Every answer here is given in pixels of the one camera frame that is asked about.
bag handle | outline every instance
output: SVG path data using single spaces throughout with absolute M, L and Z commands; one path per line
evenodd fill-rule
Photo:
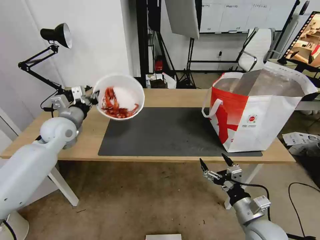
M 211 89 L 212 89 L 212 87 L 208 89 L 208 91 L 207 91 L 207 93 L 206 93 L 206 96 L 205 96 L 205 98 L 204 98 L 203 104 L 202 104 L 202 110 L 201 110 L 201 112 L 202 112 L 202 115 L 203 115 L 205 118 L 210 118 L 210 117 L 212 117 L 213 115 L 215 115 L 216 112 L 217 112 L 217 110 L 218 110 L 218 107 L 220 106 L 220 104 L 223 104 L 223 101 L 220 100 L 219 98 L 217 98 L 216 101 L 214 102 L 214 104 L 213 104 L 213 106 L 212 106 L 209 114 L 206 115 L 206 114 L 204 113 L 204 108 L 205 108 L 205 106 L 206 106 L 207 99 L 208 99 L 209 93 L 211 92 Z

desk lamp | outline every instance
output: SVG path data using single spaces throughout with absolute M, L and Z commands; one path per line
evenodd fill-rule
M 53 87 L 54 89 L 57 90 L 58 95 L 61 95 L 61 94 L 65 95 L 68 101 L 71 102 L 73 101 L 71 90 L 64 90 L 60 84 L 50 81 L 49 79 L 46 79 L 40 76 L 38 73 L 31 70 L 33 66 L 37 65 L 38 63 L 58 53 L 59 46 L 55 43 L 56 41 L 66 48 L 72 48 L 72 39 L 71 39 L 71 33 L 69 30 L 69 27 L 66 23 L 61 23 L 55 29 L 46 29 L 46 28 L 41 29 L 40 35 L 43 39 L 49 42 L 50 46 L 47 49 L 34 55 L 33 57 L 23 62 L 19 62 L 18 67 L 23 71 L 31 74 L 32 76 L 38 78 L 42 82 L 48 84 L 50 87 Z M 35 59 L 36 57 L 50 50 L 52 51 L 51 54 L 43 58 Z

logo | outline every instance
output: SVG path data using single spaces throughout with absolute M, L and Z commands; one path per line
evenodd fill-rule
M 256 123 L 257 121 L 257 115 L 251 114 L 248 116 L 247 122 L 248 123 Z

monitor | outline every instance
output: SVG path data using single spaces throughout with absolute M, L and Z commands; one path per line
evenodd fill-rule
M 296 63 L 299 72 L 320 71 L 320 12 L 312 12 L 279 62 L 286 60 Z

table leg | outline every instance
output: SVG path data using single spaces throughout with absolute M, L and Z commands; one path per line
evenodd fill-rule
M 74 194 L 72 189 L 69 187 L 67 182 L 64 180 L 64 178 L 61 176 L 61 174 L 55 167 L 51 170 L 48 177 L 57 185 L 57 187 L 60 189 L 62 194 L 69 200 L 72 206 L 78 205 L 78 197 Z
M 250 164 L 248 168 L 243 171 L 241 182 L 243 183 L 250 183 L 254 176 L 260 171 L 263 164 Z M 224 206 L 227 210 L 231 208 L 230 204 L 230 198 L 228 197 L 227 200 L 224 202 Z

